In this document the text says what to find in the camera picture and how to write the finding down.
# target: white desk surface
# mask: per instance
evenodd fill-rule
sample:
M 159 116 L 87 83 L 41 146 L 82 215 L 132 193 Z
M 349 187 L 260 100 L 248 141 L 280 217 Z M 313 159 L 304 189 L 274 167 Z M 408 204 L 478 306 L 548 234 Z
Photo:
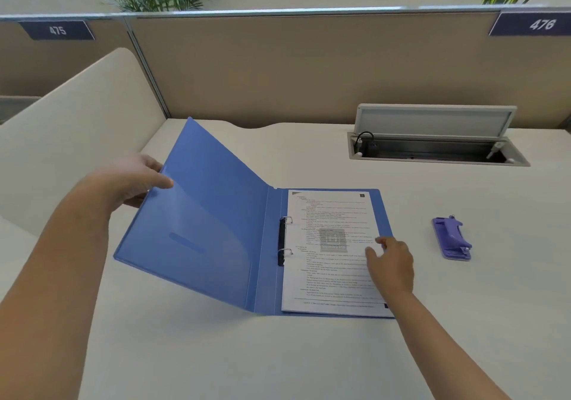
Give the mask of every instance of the white desk surface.
M 531 167 L 354 161 L 349 125 L 200 122 L 279 187 L 379 188 L 415 256 L 415 292 L 514 399 L 571 392 L 571 136 L 510 130 Z M 145 151 L 165 160 L 169 120 Z M 112 259 L 112 219 L 80 398 L 428 399 L 394 320 L 261 317 Z M 472 261 L 442 258 L 431 219 L 455 214 Z

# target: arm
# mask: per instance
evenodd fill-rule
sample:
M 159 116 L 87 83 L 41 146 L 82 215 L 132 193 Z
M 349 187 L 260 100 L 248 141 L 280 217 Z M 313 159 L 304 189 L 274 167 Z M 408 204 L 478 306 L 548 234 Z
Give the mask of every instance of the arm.
M 367 248 L 367 266 L 396 317 L 407 346 L 436 400 L 509 400 L 413 295 L 412 255 L 404 242 L 377 238 L 384 254 Z
M 55 209 L 0 304 L 0 398 L 75 399 L 107 255 L 111 213 L 172 187 L 144 155 L 81 180 Z

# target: paper document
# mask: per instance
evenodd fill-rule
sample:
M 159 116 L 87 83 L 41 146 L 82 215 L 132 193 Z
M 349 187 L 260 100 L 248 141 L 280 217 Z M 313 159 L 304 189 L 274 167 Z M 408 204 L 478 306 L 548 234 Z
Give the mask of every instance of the paper document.
M 283 311 L 392 316 L 367 270 L 379 235 L 368 192 L 290 190 L 287 214 Z

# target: desk number sign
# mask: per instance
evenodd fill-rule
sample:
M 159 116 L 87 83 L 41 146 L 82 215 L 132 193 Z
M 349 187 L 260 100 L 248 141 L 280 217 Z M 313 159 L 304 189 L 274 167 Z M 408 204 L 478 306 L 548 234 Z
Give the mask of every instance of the desk number sign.
M 490 36 L 571 36 L 571 12 L 503 12 Z
M 95 39 L 85 21 L 20 21 L 34 41 L 92 41 Z

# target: hand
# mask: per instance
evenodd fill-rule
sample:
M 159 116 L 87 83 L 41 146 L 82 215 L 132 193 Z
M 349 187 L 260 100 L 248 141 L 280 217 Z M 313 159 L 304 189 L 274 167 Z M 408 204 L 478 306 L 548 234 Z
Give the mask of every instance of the hand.
M 123 203 L 139 208 L 151 188 L 173 187 L 173 180 L 159 173 L 162 166 L 149 155 L 131 154 L 89 173 L 75 191 L 93 194 L 109 209 L 109 214 Z
M 413 258 L 408 251 L 408 246 L 392 237 L 376 238 L 375 241 L 377 244 L 382 244 L 385 250 L 383 255 L 378 257 L 371 247 L 365 249 L 365 254 L 369 274 L 381 292 L 381 296 L 388 302 L 395 295 L 412 293 L 415 272 L 412 268 Z

